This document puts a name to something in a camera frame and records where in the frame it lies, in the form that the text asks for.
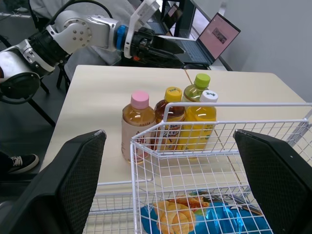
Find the juice bottle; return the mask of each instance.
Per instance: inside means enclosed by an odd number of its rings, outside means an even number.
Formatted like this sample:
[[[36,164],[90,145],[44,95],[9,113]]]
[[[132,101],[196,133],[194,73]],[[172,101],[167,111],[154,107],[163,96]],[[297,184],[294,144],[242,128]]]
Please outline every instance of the juice bottle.
[[[123,157],[130,162],[130,140],[136,134],[155,125],[155,112],[149,106],[149,96],[146,92],[136,91],[131,95],[131,102],[122,110],[122,132],[121,132],[121,151]],[[146,133],[140,137],[140,144],[151,144],[151,133]],[[143,162],[143,157],[148,153],[136,149],[136,163]]]
[[[182,102],[199,102],[200,96],[204,90],[208,90],[210,76],[204,73],[197,74],[194,84],[185,88]]]
[[[169,102],[181,102],[182,90],[176,87],[166,89],[165,99],[156,104],[155,116],[156,123],[160,123],[164,117],[165,107]],[[181,122],[184,120],[185,108],[183,106],[171,107],[168,112],[167,122]],[[180,125],[166,125],[165,135],[161,142],[160,150],[174,150],[177,144],[177,138]],[[155,142],[155,150],[157,150],[158,141]]]
[[[211,90],[204,91],[200,102],[217,102],[218,94]],[[186,110],[185,121],[216,121],[216,108],[213,106],[191,106]],[[212,133],[213,125],[184,125],[180,133],[180,150],[203,150]]]

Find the blue snack bag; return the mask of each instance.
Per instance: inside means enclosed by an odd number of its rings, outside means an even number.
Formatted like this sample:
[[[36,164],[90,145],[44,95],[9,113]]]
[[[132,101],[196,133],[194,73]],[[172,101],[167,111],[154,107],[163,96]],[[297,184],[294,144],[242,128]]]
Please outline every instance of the blue snack bag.
[[[141,208],[141,223],[148,234],[271,234],[261,212],[244,207],[239,199],[194,192]]]

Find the laptop screen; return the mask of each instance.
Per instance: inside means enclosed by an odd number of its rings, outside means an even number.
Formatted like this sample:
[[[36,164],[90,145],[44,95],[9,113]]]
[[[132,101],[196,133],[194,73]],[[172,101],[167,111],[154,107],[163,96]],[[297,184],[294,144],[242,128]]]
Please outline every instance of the laptop screen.
[[[238,28],[217,13],[198,40],[217,59],[239,33]]]
[[[172,26],[180,19],[182,16],[182,10],[176,5],[170,8],[167,14],[164,16],[162,23],[165,26],[166,30],[170,30]]]

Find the basket handle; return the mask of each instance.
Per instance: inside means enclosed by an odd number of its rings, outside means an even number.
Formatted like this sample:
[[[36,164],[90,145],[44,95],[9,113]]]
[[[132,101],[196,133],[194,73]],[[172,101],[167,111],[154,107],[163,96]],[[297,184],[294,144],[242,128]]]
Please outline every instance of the basket handle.
[[[217,103],[217,102],[170,102],[165,107],[163,121],[166,122],[168,118],[169,108],[174,106],[227,106],[227,107],[273,107],[273,106],[311,106],[310,102],[300,102],[300,103],[267,103],[267,102],[232,102],[232,103]]]

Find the person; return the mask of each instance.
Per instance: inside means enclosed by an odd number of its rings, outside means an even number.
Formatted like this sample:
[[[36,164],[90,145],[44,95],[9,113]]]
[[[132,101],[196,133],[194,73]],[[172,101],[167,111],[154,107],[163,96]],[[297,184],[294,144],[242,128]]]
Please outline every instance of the person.
[[[129,25],[130,16],[134,13],[133,6],[127,0],[97,0],[108,8],[115,20]],[[68,0],[30,0],[32,11],[39,18],[50,19]],[[83,15],[103,15],[106,11],[92,3],[76,3],[66,10],[74,10]],[[65,72],[71,80],[77,65],[115,65],[121,60],[119,51],[110,52],[96,46],[86,46],[74,52],[65,65]]]
[[[19,174],[33,169],[39,163],[35,154],[9,157],[0,151],[0,174]]]

